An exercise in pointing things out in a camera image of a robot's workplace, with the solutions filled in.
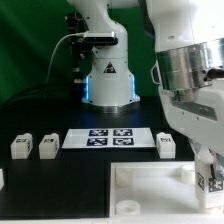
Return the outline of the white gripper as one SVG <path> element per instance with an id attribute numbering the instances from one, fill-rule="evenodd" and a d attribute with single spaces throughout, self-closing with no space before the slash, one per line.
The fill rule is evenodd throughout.
<path id="1" fill-rule="evenodd" d="M 191 149 L 199 161 L 213 162 L 209 149 L 224 156 L 224 85 L 197 89 L 194 102 L 175 103 L 162 87 L 159 96 L 168 124 L 190 138 Z"/>

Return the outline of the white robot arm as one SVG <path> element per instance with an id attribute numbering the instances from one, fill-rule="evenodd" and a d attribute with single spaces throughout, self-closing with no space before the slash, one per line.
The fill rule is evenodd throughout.
<path id="1" fill-rule="evenodd" d="M 224 0 L 67 0 L 93 45 L 85 101 L 122 107 L 138 101 L 128 69 L 127 32 L 110 8 L 139 6 L 155 36 L 158 91 L 171 128 L 224 157 Z"/>

